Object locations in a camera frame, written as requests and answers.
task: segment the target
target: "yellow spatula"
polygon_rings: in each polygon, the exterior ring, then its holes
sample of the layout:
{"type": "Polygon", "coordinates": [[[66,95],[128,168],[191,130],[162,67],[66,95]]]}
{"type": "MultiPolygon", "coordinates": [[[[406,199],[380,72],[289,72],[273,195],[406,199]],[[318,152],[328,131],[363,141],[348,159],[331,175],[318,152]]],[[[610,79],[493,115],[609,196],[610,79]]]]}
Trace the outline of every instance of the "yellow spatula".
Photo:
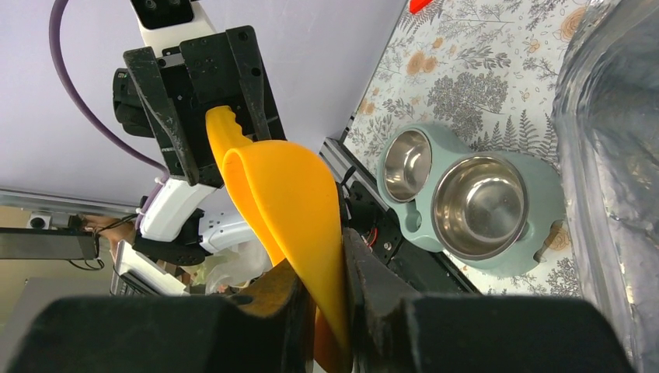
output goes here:
{"type": "Polygon", "coordinates": [[[288,259],[318,305],[314,356],[350,371],[338,194],[332,173],[288,141],[251,142],[228,106],[206,113],[206,130],[229,196],[273,265],[288,259]]]}

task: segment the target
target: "floral wallpaper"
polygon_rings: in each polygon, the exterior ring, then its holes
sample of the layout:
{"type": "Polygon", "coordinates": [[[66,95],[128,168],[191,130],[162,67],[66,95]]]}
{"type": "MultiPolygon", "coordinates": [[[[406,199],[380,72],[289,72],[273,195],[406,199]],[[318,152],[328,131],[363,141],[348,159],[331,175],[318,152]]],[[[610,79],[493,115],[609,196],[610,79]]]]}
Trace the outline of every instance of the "floral wallpaper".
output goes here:
{"type": "MultiPolygon", "coordinates": [[[[508,150],[558,166],[551,110],[563,56],[586,0],[434,0],[405,9],[345,145],[372,173],[401,127],[450,127],[475,151],[508,150]]],[[[496,278],[452,260],[483,293],[578,296],[567,225],[540,264],[496,278]]]]}

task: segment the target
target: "plastic bag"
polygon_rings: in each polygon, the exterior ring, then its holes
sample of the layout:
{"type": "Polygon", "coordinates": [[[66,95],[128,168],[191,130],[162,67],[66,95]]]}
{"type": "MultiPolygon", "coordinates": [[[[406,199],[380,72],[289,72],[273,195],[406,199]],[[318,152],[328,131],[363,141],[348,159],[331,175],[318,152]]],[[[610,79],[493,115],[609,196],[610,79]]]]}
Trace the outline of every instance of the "plastic bag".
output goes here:
{"type": "Polygon", "coordinates": [[[208,278],[208,274],[211,273],[215,266],[226,263],[228,258],[226,256],[207,256],[206,260],[202,264],[189,267],[181,267],[187,273],[193,275],[193,280],[191,282],[192,286],[205,285],[208,278]]]}
{"type": "Polygon", "coordinates": [[[230,246],[212,257],[221,259],[206,276],[206,294],[217,293],[223,287],[240,288],[272,268],[270,257],[258,240],[230,246]]]}
{"type": "Polygon", "coordinates": [[[553,120],[575,265],[639,372],[659,371],[659,2],[592,1],[553,120]]]}

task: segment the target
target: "double pet bowl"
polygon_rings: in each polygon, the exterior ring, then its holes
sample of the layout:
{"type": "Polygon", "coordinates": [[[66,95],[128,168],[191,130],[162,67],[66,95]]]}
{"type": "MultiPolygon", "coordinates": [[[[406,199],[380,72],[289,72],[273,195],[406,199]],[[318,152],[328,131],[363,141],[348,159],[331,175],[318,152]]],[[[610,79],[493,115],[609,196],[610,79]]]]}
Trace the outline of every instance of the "double pet bowl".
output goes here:
{"type": "Polygon", "coordinates": [[[515,152],[474,153],[441,125],[394,135],[377,181],[407,240],[499,277],[533,269],[552,223],[565,215],[550,165],[515,152]]]}

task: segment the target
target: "orange flower pattern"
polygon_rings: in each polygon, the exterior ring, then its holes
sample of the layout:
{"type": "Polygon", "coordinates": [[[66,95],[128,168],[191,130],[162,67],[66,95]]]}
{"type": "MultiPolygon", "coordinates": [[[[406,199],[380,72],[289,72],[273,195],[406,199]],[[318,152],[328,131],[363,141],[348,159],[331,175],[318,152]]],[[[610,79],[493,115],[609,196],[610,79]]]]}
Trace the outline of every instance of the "orange flower pattern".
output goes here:
{"type": "Polygon", "coordinates": [[[432,43],[432,48],[433,49],[439,49],[443,43],[444,43],[444,38],[443,37],[438,37],[432,43]]]}
{"type": "Polygon", "coordinates": [[[425,54],[422,51],[418,51],[412,55],[410,61],[407,62],[407,74],[416,75],[421,71],[421,68],[424,66],[424,61],[426,59],[425,54]]]}
{"type": "Polygon", "coordinates": [[[364,111],[366,110],[366,106],[368,105],[368,101],[366,99],[363,99],[361,103],[359,104],[359,108],[357,108],[357,113],[358,114],[363,114],[364,111]]]}
{"type": "Polygon", "coordinates": [[[545,245],[552,250],[560,251],[570,246],[570,244],[570,233],[561,224],[554,223],[549,231],[549,236],[545,240],[545,245]]]}
{"type": "Polygon", "coordinates": [[[521,100],[524,102],[526,102],[526,100],[531,97],[531,93],[528,91],[528,89],[519,91],[519,94],[521,95],[521,100]]]}
{"type": "Polygon", "coordinates": [[[531,42],[528,44],[528,52],[535,53],[538,49],[540,49],[540,42],[538,39],[531,40],[531,42]]]}
{"type": "Polygon", "coordinates": [[[577,32],[579,23],[581,22],[581,19],[584,18],[585,13],[586,13],[586,7],[583,6],[572,12],[569,16],[565,18],[563,23],[560,24],[560,39],[562,41],[567,42],[572,40],[572,36],[574,35],[575,32],[577,32]]]}
{"type": "Polygon", "coordinates": [[[426,58],[426,61],[424,61],[424,66],[422,67],[422,69],[426,73],[431,73],[436,67],[437,67],[437,58],[430,57],[430,58],[426,58]]]}
{"type": "Polygon", "coordinates": [[[375,112],[375,104],[368,103],[368,105],[366,105],[366,109],[364,110],[364,113],[366,113],[367,115],[371,115],[374,112],[375,112]]]}

